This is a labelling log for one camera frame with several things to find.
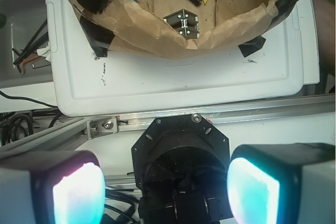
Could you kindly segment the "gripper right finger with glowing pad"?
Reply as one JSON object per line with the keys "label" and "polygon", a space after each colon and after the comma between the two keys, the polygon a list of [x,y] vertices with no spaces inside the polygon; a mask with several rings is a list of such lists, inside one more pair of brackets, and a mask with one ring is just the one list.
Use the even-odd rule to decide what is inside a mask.
{"label": "gripper right finger with glowing pad", "polygon": [[335,146],[240,145],[227,192],[237,223],[335,223]]}

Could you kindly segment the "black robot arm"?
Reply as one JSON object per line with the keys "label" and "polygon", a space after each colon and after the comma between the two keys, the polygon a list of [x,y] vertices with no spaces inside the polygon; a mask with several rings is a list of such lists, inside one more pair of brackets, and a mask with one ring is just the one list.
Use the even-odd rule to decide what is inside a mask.
{"label": "black robot arm", "polygon": [[1,153],[1,223],[335,223],[335,146],[242,144],[205,119],[155,119],[131,148],[135,198],[90,151]]}

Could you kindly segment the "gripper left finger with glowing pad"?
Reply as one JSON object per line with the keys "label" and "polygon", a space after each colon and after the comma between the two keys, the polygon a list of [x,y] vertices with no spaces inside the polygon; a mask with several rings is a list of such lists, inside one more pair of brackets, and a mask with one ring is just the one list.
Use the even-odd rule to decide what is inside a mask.
{"label": "gripper left finger with glowing pad", "polygon": [[1,223],[100,223],[105,180],[90,151],[1,153]]}

